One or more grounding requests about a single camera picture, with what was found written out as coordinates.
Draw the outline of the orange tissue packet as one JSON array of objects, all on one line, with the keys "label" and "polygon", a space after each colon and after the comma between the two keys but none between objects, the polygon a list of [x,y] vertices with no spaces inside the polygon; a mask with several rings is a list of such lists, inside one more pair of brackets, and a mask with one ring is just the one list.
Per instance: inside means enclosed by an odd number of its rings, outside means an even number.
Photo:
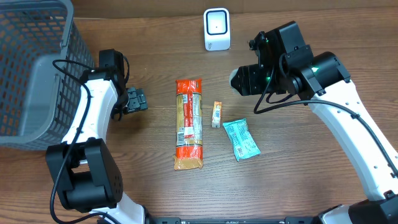
[{"label": "orange tissue packet", "polygon": [[221,126],[221,110],[222,110],[222,102],[215,101],[213,105],[211,126],[213,128],[220,128]]}]

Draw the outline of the green wet wipes packet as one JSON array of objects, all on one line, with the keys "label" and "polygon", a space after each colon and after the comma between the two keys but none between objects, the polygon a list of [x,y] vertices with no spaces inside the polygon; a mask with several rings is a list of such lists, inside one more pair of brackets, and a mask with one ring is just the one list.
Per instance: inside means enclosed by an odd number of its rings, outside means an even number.
[{"label": "green wet wipes packet", "polygon": [[249,132],[246,118],[225,122],[223,127],[231,141],[233,152],[238,162],[261,154]]}]

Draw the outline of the red snack bar packet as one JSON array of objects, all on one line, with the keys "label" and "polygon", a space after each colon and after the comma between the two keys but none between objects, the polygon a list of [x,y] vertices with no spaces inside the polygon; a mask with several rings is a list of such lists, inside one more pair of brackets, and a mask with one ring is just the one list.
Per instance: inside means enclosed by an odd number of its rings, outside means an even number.
[{"label": "red snack bar packet", "polygon": [[175,170],[203,167],[201,80],[177,80]]}]

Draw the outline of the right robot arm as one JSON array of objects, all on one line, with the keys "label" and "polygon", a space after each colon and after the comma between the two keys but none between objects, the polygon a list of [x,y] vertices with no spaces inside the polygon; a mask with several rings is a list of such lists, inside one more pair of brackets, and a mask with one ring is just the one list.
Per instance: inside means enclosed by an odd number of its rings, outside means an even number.
[{"label": "right robot arm", "polygon": [[314,55],[299,25],[288,22],[260,32],[249,47],[258,62],[234,70],[231,87],[240,95],[283,95],[276,110],[297,103],[308,106],[332,132],[363,186],[366,199],[337,205],[312,218],[313,223],[396,223],[397,151],[364,107],[351,75],[339,58]]}]

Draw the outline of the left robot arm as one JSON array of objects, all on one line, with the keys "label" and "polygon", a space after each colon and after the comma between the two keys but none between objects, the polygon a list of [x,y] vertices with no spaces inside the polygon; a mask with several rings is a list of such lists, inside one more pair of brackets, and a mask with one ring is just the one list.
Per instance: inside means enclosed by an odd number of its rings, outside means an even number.
[{"label": "left robot arm", "polygon": [[98,217],[98,223],[155,223],[147,209],[124,193],[123,178],[106,146],[109,121],[114,116],[148,108],[143,90],[127,88],[129,62],[117,50],[99,52],[99,66],[85,65],[74,81],[81,95],[72,125],[60,144],[46,150],[46,163],[53,179],[50,215],[58,198],[67,210],[84,214],[79,223]]}]

